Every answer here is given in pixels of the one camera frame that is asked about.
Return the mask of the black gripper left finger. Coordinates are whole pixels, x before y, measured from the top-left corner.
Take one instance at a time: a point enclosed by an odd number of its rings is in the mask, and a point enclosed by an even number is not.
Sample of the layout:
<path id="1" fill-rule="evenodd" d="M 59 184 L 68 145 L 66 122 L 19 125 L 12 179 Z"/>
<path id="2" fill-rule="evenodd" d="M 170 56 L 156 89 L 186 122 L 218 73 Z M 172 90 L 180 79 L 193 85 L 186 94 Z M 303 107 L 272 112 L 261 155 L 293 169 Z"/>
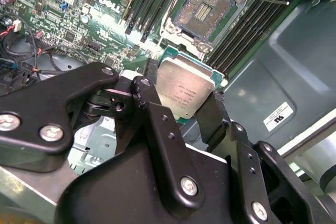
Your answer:
<path id="1" fill-rule="evenodd" d="M 125 128 L 124 146 L 147 141 L 158 188 L 167 210 L 198 210 L 205 193 L 171 110 L 152 82 L 135 77 L 121 83 L 106 65 L 90 63 L 1 97 L 1 115 L 17 125 L 1 130 L 1 164 L 31 172 L 52 172 L 66 161 L 87 100 L 105 92 L 113 103 L 98 115 Z"/>

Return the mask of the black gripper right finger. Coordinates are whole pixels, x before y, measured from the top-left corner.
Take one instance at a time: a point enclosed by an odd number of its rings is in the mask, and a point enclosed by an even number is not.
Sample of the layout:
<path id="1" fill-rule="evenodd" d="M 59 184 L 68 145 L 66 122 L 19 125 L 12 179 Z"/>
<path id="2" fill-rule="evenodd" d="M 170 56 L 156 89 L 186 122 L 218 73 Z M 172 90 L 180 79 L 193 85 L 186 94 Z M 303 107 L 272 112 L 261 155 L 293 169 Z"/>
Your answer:
<path id="1" fill-rule="evenodd" d="M 196 113 L 208 152 L 229 165 L 230 211 L 238 223 L 327 223 L 327 211 L 266 142 L 253 144 L 231 121 L 222 92 L 213 91 Z"/>

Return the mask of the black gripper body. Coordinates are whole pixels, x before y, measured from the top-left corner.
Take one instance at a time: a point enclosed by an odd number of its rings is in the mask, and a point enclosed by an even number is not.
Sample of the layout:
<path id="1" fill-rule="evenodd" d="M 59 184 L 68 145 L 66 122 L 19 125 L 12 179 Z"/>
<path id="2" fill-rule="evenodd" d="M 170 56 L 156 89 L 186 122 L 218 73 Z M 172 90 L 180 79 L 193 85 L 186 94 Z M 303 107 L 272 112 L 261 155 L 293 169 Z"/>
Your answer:
<path id="1" fill-rule="evenodd" d="M 75 179 L 58 201 L 55 223 L 245 223 L 228 164 L 192 146 L 188 152 L 205 188 L 205 203 L 191 217 L 162 205 L 148 146 L 139 144 Z"/>

